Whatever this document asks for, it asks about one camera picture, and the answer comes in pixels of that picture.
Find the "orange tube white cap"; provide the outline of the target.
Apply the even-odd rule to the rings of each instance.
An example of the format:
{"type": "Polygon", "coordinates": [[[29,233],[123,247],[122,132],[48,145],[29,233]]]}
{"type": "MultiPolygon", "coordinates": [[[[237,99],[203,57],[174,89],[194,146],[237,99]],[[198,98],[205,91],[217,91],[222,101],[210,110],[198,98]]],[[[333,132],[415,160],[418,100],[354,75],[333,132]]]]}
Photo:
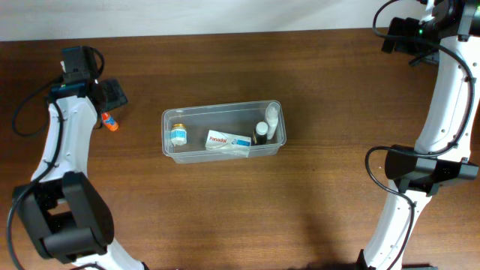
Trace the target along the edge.
{"type": "Polygon", "coordinates": [[[108,113],[103,112],[101,114],[103,124],[110,130],[110,131],[117,131],[119,129],[119,124],[116,120],[108,113]]]}

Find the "small jar gold lid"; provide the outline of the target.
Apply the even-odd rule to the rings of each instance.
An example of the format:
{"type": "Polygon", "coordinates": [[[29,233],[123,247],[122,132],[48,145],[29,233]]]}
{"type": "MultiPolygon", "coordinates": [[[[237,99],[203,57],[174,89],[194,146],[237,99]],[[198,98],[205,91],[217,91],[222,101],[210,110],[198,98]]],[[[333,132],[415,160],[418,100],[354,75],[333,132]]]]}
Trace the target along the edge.
{"type": "Polygon", "coordinates": [[[174,124],[170,131],[170,141],[174,146],[183,146],[188,142],[188,133],[184,124],[174,124]]]}

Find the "white Panadol box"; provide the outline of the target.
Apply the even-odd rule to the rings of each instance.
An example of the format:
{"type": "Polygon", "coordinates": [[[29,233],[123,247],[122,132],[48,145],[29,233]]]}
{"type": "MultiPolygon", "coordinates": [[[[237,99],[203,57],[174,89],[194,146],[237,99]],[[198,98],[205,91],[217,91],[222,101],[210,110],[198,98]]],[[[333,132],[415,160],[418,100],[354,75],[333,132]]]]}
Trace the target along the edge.
{"type": "Polygon", "coordinates": [[[247,157],[250,153],[251,138],[210,130],[206,137],[205,148],[209,151],[247,157]]]}

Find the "dark bottle white cap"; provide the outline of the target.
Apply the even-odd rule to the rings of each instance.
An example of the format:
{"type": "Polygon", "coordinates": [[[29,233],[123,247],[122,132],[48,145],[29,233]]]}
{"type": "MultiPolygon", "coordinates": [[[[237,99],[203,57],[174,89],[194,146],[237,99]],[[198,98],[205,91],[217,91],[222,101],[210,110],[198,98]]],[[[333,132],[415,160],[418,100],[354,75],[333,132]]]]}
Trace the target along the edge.
{"type": "Polygon", "coordinates": [[[265,145],[269,126],[266,122],[260,121],[256,124],[253,132],[253,144],[255,146],[265,145]]]}

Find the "white spray bottle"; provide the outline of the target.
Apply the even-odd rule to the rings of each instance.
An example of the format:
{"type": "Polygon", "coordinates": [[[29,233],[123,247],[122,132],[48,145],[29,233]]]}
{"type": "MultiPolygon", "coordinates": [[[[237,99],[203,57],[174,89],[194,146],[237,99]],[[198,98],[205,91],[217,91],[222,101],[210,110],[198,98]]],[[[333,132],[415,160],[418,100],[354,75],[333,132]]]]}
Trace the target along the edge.
{"type": "Polygon", "coordinates": [[[271,102],[265,110],[265,122],[268,125],[267,140],[272,140],[278,127],[280,118],[280,105],[271,102]]]}

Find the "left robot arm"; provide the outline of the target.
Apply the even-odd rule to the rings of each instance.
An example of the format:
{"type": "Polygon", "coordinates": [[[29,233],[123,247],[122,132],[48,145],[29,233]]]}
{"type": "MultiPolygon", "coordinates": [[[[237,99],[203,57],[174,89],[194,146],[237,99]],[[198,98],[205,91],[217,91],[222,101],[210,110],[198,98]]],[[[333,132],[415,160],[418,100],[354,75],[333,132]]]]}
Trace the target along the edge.
{"type": "Polygon", "coordinates": [[[101,80],[104,56],[94,47],[61,51],[62,73],[45,84],[46,142],[31,181],[13,189],[7,216],[7,250],[16,269],[12,223],[19,216],[31,243],[45,260],[75,269],[146,269],[115,239],[113,216],[88,179],[92,131],[102,113],[128,102],[116,79],[101,80]]]}

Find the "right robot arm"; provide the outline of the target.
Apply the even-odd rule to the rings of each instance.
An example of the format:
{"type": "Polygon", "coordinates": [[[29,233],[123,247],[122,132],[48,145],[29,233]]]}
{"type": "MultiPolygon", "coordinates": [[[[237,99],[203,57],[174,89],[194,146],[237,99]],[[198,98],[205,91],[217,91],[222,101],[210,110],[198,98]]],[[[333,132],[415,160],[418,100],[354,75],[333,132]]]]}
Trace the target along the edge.
{"type": "Polygon", "coordinates": [[[391,20],[382,51],[413,57],[409,65],[431,63],[438,73],[424,127],[414,147],[375,146],[384,151],[388,184],[376,230],[358,255],[357,269],[401,269],[419,216],[441,187],[471,182],[479,166],[470,162],[470,141],[479,107],[479,1],[424,1],[422,19],[391,20]]]}

